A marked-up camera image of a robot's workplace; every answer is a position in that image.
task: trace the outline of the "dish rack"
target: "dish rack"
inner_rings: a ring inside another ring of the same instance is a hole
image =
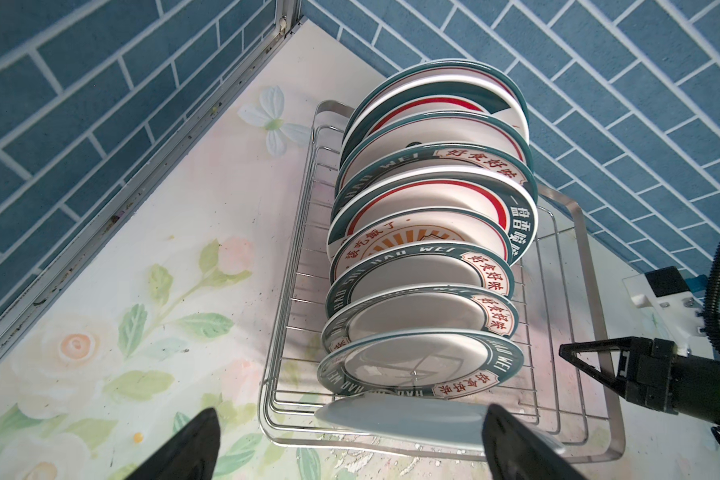
[[[352,108],[344,104],[323,101],[312,122],[292,243],[259,390],[259,423],[269,439],[280,446],[352,448],[484,462],[482,452],[353,432],[314,418],[315,410],[339,398],[318,383],[316,370],[326,355],[319,341],[327,321],[326,237],[339,146],[351,114]],[[512,302],[521,320],[512,341],[524,351],[523,368],[512,379],[487,391],[432,401],[499,403],[559,439],[566,446],[563,456],[568,462],[615,460],[625,447],[619,397],[557,356],[561,343],[607,338],[584,214],[576,202],[556,190],[539,185],[539,194],[565,208],[573,221],[556,216],[555,208],[538,206],[537,238],[512,267],[518,279]],[[582,358],[592,365],[599,363],[602,371],[613,374],[610,353]]]

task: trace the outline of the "plate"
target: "plate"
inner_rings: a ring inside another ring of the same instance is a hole
[[[425,283],[384,290],[350,303],[322,330],[327,352],[379,333],[412,328],[481,330],[511,337],[518,311],[506,296],[472,285]]]
[[[499,224],[477,212],[452,206],[425,206],[385,216],[349,237],[331,262],[330,281],[350,266],[387,248],[423,240],[477,244],[511,260],[509,237]]]
[[[369,134],[413,114],[472,110],[498,118],[528,141],[528,120],[520,104],[495,82],[463,74],[439,74],[397,86],[370,103],[348,128],[342,149],[352,150]]]
[[[488,249],[453,241],[416,242],[369,256],[345,270],[326,295],[327,318],[357,299],[417,283],[460,283],[512,298],[514,274]]]
[[[355,120],[357,120],[357,117],[365,111],[367,106],[374,101],[377,101],[381,96],[394,88],[407,82],[412,82],[420,78],[426,78],[438,74],[462,74],[482,78],[488,82],[493,82],[511,94],[512,97],[520,104],[525,117],[529,117],[528,106],[525,103],[523,94],[520,92],[516,83],[512,82],[512,79],[506,74],[488,64],[471,60],[446,59],[414,65],[410,68],[406,68],[405,70],[401,70],[390,78],[384,80],[384,82],[377,86],[370,94],[368,94],[367,97],[363,99],[362,102],[360,102],[360,105],[355,109],[352,116],[349,118],[347,126],[352,126],[355,123]]]
[[[494,171],[525,187],[534,202],[538,201],[539,197],[536,179],[525,164],[501,150],[478,144],[414,145],[379,158],[368,165],[362,165],[354,160],[355,158],[350,156],[338,171],[334,203],[338,208],[346,205],[365,187],[392,175],[416,168],[445,165],[474,165]]]
[[[485,405],[367,392],[335,400],[317,410],[315,417],[356,432],[482,452],[487,413]],[[524,425],[557,455],[565,453],[565,446],[555,437],[529,423]]]
[[[493,333],[414,329],[368,336],[329,353],[317,378],[343,396],[386,391],[459,398],[508,380],[523,361],[512,341]]]
[[[455,206],[487,216],[507,233],[516,262],[536,236],[536,204],[525,188],[502,174],[474,167],[419,168],[370,185],[331,215],[327,252],[333,260],[347,236],[411,208]]]
[[[350,156],[368,165],[417,144],[468,142],[503,151],[533,171],[528,142],[505,122],[473,111],[434,111],[396,120],[364,138],[352,150],[343,149],[339,167]]]

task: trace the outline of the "pink rose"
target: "pink rose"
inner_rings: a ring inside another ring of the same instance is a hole
[[[239,236],[232,236],[219,247],[219,270],[227,275],[249,270],[253,265],[253,255],[253,244]]]

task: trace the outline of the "blue tile wall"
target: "blue tile wall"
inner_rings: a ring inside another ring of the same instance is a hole
[[[276,0],[0,2],[0,314],[272,30],[275,10]],[[357,11],[373,36],[378,23]]]

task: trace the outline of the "painted flower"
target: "painted flower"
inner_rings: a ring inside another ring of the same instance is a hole
[[[31,418],[80,412],[122,361],[114,323],[53,319],[0,364],[0,416],[17,404]]]
[[[266,148],[273,157],[281,157],[288,149],[286,137],[297,145],[307,145],[309,128],[287,124],[280,117],[286,106],[286,97],[280,87],[269,87],[259,95],[259,105],[243,105],[237,114],[248,125],[266,130]]]
[[[89,458],[85,442],[71,433],[21,436],[0,453],[0,480],[75,480]]]
[[[227,275],[250,270],[253,255],[253,244],[239,236],[232,236],[219,246],[219,270]]]

